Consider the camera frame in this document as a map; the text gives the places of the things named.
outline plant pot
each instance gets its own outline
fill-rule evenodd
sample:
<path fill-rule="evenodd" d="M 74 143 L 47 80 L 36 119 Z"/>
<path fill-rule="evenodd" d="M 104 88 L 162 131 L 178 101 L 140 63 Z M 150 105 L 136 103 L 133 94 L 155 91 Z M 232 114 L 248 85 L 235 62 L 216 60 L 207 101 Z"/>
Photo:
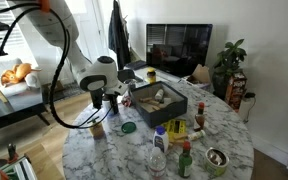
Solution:
<path fill-rule="evenodd" d="M 212 83 L 214 87 L 214 95 L 220 99 L 225 99 L 226 89 L 228 85 L 229 76 L 225 73 L 213 73 Z"/>

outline green bottle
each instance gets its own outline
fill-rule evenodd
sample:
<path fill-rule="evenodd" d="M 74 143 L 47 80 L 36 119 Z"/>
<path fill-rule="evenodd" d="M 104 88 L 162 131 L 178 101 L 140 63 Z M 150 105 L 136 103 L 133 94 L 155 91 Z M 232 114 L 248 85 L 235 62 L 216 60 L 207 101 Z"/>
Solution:
<path fill-rule="evenodd" d="M 192 156 L 190 155 L 191 144 L 185 141 L 183 144 L 183 153 L 180 155 L 178 163 L 178 175 L 188 178 L 191 175 Z"/>

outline hanging coat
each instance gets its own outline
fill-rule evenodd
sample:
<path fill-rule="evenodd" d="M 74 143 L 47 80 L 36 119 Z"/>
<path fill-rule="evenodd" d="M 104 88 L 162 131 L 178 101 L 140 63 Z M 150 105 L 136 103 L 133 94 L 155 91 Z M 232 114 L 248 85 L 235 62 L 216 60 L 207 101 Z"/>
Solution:
<path fill-rule="evenodd" d="M 127 63 L 131 62 L 128 48 L 128 40 L 124 31 L 120 7 L 114 0 L 111 22 L 108 32 L 108 47 L 116 53 L 118 69 L 122 70 Z"/>

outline green lid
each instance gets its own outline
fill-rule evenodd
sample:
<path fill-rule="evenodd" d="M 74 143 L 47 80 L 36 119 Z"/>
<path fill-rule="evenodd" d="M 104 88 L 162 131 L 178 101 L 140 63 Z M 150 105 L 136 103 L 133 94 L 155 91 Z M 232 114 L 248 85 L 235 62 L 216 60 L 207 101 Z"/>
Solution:
<path fill-rule="evenodd" d="M 136 130 L 136 125 L 133 122 L 126 122 L 122 125 L 122 131 L 124 133 L 129 134 L 129 133 L 134 132 L 135 130 Z"/>

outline blue bottle cap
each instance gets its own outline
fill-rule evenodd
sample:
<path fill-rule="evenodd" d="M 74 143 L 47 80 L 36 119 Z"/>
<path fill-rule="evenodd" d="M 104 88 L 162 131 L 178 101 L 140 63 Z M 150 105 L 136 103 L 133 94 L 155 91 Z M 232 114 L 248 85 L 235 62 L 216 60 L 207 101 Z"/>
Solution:
<path fill-rule="evenodd" d="M 158 135 L 163 135 L 165 133 L 165 128 L 163 126 L 157 126 L 156 132 Z"/>

